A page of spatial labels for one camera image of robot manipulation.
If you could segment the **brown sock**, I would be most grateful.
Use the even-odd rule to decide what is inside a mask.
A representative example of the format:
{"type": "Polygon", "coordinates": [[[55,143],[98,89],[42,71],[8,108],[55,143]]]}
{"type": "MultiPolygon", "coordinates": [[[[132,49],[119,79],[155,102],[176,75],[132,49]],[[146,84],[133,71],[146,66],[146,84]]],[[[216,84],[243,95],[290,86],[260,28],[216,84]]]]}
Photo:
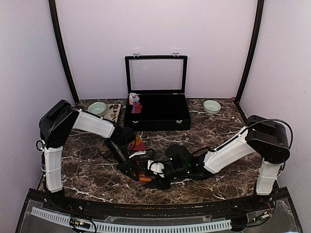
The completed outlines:
{"type": "Polygon", "coordinates": [[[110,156],[111,155],[110,149],[105,145],[104,142],[99,143],[98,148],[99,148],[100,153],[103,156],[110,156]]]}

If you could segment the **black left corner post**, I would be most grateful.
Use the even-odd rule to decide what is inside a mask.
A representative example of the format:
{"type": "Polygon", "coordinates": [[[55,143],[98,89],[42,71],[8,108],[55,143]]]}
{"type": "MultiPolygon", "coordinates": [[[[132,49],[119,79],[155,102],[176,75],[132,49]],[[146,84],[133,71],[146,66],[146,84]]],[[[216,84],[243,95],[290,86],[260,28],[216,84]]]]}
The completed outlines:
{"type": "Polygon", "coordinates": [[[64,74],[69,86],[69,90],[71,93],[71,96],[73,98],[73,101],[75,104],[77,104],[80,100],[78,97],[78,93],[74,84],[74,80],[71,74],[71,70],[69,67],[66,51],[65,51],[65,46],[62,38],[62,33],[61,33],[61,28],[60,28],[60,23],[58,19],[58,13],[57,13],[57,7],[56,7],[56,1],[55,0],[48,0],[49,3],[49,9],[50,9],[50,15],[51,15],[51,20],[52,20],[52,26],[53,26],[53,31],[54,31],[54,36],[58,48],[58,53],[61,59],[61,63],[63,66],[64,74]]]}

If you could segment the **white perforated front rail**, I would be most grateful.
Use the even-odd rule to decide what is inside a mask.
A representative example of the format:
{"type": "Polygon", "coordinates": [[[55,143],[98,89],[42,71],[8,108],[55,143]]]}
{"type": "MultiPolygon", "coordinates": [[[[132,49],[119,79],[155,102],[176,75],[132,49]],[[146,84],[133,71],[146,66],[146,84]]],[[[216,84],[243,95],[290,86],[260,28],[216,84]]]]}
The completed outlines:
{"type": "Polygon", "coordinates": [[[79,232],[97,233],[210,233],[231,230],[231,221],[222,220],[216,222],[198,223],[190,225],[134,225],[115,224],[100,221],[91,222],[79,218],[72,218],[63,214],[53,213],[34,207],[31,215],[47,220],[56,225],[69,227],[79,232]]]}

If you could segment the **magenta striped sock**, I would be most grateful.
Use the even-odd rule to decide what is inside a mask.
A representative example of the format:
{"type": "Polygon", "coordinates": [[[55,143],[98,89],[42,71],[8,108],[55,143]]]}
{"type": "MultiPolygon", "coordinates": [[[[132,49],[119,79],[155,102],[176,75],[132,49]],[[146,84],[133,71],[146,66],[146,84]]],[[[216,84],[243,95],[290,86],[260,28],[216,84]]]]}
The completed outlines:
{"type": "MultiPolygon", "coordinates": [[[[132,156],[136,152],[145,151],[146,147],[142,139],[140,137],[136,137],[135,140],[130,143],[129,149],[130,155],[132,156]]],[[[134,180],[132,181],[135,183],[149,183],[152,180],[152,178],[150,176],[147,176],[145,174],[145,171],[141,169],[140,165],[142,165],[142,159],[139,159],[138,155],[134,155],[133,158],[136,164],[138,165],[139,181],[138,182],[134,180]]]]}

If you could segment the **black corner post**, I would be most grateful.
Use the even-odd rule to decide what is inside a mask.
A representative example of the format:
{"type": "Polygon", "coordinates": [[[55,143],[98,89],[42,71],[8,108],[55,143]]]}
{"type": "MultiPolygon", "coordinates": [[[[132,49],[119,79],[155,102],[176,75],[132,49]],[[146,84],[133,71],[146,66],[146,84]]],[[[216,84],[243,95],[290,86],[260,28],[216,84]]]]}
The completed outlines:
{"type": "Polygon", "coordinates": [[[235,97],[235,101],[239,103],[242,99],[246,83],[248,80],[248,76],[251,70],[251,65],[253,62],[253,58],[255,55],[255,50],[257,46],[257,41],[259,37],[259,32],[260,32],[260,26],[261,26],[261,21],[262,21],[262,15],[263,15],[263,9],[264,9],[264,2],[265,0],[258,0],[257,1],[257,7],[256,7],[256,14],[255,14],[255,20],[254,20],[254,26],[252,30],[252,36],[251,36],[251,41],[250,41],[250,46],[247,54],[247,58],[245,61],[245,66],[243,69],[240,85],[235,97]]]}
{"type": "Polygon", "coordinates": [[[69,86],[69,90],[71,93],[71,96],[73,98],[73,101],[75,104],[77,104],[80,100],[78,97],[78,93],[74,84],[74,80],[71,74],[71,70],[69,67],[66,51],[65,51],[65,46],[62,38],[62,33],[61,33],[61,28],[60,28],[60,23],[58,19],[58,13],[57,13],[57,7],[56,7],[56,1],[55,0],[48,0],[49,3],[49,9],[50,9],[50,15],[51,15],[51,20],[52,20],[52,26],[53,26],[53,31],[54,31],[54,36],[58,48],[58,53],[61,59],[61,63],[63,66],[64,74],[69,86]]]}

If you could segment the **green bowl at right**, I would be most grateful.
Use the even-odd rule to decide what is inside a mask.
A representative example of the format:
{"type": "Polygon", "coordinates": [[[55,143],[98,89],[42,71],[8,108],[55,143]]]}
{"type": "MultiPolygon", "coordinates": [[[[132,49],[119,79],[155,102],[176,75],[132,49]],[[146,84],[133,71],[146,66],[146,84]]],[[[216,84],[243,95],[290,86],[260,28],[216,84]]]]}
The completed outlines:
{"type": "Polygon", "coordinates": [[[203,107],[204,107],[205,112],[209,116],[217,114],[221,110],[221,105],[214,100],[206,100],[203,103],[203,107]]]}

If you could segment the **green ceramic bowl on plate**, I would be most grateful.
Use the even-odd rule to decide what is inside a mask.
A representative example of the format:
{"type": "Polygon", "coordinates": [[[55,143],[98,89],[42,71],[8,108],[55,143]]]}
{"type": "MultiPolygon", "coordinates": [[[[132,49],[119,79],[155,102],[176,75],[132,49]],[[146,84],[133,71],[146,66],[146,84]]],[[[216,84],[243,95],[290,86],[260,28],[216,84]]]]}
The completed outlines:
{"type": "Polygon", "coordinates": [[[87,111],[94,115],[102,117],[107,109],[107,105],[104,102],[95,102],[91,104],[87,111]]]}

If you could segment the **pink white rolled sock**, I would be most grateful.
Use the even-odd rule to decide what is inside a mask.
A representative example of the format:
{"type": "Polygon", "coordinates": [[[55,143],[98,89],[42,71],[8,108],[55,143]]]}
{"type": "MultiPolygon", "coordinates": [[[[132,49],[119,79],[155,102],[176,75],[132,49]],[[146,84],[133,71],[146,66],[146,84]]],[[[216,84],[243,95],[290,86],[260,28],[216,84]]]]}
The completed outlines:
{"type": "Polygon", "coordinates": [[[129,104],[136,105],[139,102],[139,95],[137,93],[130,93],[129,94],[129,104]]]}

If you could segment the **magenta purple rolled sock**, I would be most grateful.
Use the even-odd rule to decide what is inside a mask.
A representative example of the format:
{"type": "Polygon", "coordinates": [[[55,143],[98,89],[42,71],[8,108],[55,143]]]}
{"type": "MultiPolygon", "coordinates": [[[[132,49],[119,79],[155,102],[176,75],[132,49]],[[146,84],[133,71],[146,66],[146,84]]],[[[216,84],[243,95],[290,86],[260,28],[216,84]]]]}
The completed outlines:
{"type": "Polygon", "coordinates": [[[142,112],[142,104],[140,102],[133,102],[132,114],[140,114],[142,112]]]}

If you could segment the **black right corner post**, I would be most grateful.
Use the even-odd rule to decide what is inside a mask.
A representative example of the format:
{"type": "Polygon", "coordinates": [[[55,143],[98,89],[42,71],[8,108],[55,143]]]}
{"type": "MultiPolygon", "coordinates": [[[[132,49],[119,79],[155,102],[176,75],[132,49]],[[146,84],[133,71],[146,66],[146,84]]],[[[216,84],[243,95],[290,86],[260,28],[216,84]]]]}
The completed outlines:
{"type": "Polygon", "coordinates": [[[259,37],[259,32],[260,32],[260,26],[261,26],[261,21],[262,21],[262,15],[263,15],[263,9],[264,9],[264,2],[265,0],[258,0],[257,1],[257,7],[256,7],[256,14],[255,14],[255,20],[254,20],[254,26],[252,30],[252,36],[251,36],[251,41],[250,41],[250,46],[247,54],[247,58],[245,61],[245,66],[243,69],[240,85],[235,97],[235,101],[239,103],[242,99],[246,83],[248,80],[248,76],[251,70],[251,65],[253,62],[253,58],[255,55],[255,50],[257,46],[257,41],[259,37]]]}

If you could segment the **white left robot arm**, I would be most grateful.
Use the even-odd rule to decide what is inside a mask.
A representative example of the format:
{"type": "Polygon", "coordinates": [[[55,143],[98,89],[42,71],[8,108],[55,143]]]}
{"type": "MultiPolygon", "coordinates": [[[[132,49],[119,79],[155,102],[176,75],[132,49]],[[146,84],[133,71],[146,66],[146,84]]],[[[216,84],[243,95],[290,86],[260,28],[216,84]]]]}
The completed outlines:
{"type": "Polygon", "coordinates": [[[45,188],[54,193],[49,203],[57,211],[63,212],[69,207],[68,200],[57,193],[63,189],[61,175],[61,157],[64,145],[73,129],[92,133],[105,138],[104,144],[118,162],[118,169],[132,180],[139,181],[139,167],[130,158],[128,145],[136,138],[130,127],[121,127],[95,114],[72,106],[68,101],[59,101],[39,122],[42,151],[42,171],[45,174],[45,188]]]}

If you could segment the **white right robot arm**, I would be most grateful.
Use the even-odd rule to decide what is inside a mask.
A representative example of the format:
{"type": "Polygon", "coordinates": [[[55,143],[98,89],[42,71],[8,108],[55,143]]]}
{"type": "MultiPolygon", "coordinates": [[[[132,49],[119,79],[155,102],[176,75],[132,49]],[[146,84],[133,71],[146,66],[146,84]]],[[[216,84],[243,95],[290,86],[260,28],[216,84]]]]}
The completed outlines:
{"type": "Polygon", "coordinates": [[[178,178],[206,180],[223,168],[254,152],[262,157],[255,195],[248,199],[248,207],[259,210],[267,202],[268,195],[279,172],[290,157],[293,139],[290,125],[280,119],[265,119],[252,115],[232,138],[214,149],[195,156],[185,146],[171,145],[165,151],[167,161],[149,160],[147,171],[155,176],[158,189],[169,189],[171,181],[178,178]]]}

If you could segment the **black compartment storage box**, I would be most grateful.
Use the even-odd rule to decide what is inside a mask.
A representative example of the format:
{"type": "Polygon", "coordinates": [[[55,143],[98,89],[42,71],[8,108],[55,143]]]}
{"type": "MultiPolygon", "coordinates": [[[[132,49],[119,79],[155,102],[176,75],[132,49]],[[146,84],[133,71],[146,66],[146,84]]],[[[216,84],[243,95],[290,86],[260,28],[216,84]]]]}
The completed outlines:
{"type": "Polygon", "coordinates": [[[187,131],[191,116],[185,97],[186,55],[125,57],[128,97],[123,123],[135,131],[187,131]],[[132,114],[129,94],[137,93],[140,114],[132,114]]]}

